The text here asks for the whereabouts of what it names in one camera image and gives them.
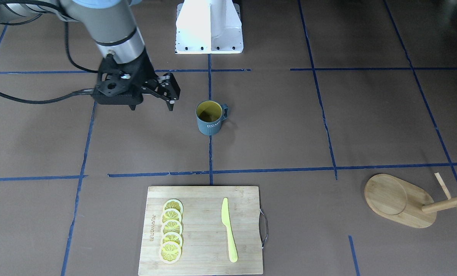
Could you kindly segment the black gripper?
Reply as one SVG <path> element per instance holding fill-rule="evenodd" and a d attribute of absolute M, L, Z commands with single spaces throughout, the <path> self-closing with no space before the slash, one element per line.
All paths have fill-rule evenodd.
<path fill-rule="evenodd" d="M 114 62 L 116 64 L 129 64 L 131 67 L 135 66 L 138 71 L 136 77 L 139 91 L 144 95 L 151 95 L 164 100 L 169 112 L 174 110 L 175 101 L 179 100 L 181 93 L 177 80 L 172 73 L 158 76 L 155 73 L 146 49 L 131 62 L 117 63 L 115 56 L 111 53 L 107 54 L 105 60 L 110 63 Z"/>

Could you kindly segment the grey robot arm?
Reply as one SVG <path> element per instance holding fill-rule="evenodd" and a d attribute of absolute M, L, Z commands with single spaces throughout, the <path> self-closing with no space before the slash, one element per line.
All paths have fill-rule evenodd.
<path fill-rule="evenodd" d="M 91 89 L 55 99 L 26 100 L 1 91 L 0 97 L 42 105 L 88 95 L 100 105 L 126 105 L 135 110 L 144 101 L 144 95 L 151 95 L 173 111 L 181 89 L 172 73 L 156 74 L 131 9 L 137 3 L 137 0 L 0 0 L 0 25 L 25 25 L 47 14 L 60 19 L 64 23 L 64 49 L 70 64 L 96 75 Z M 72 59 L 71 23 L 82 25 L 97 46 L 102 57 L 97 69 L 85 68 Z"/>

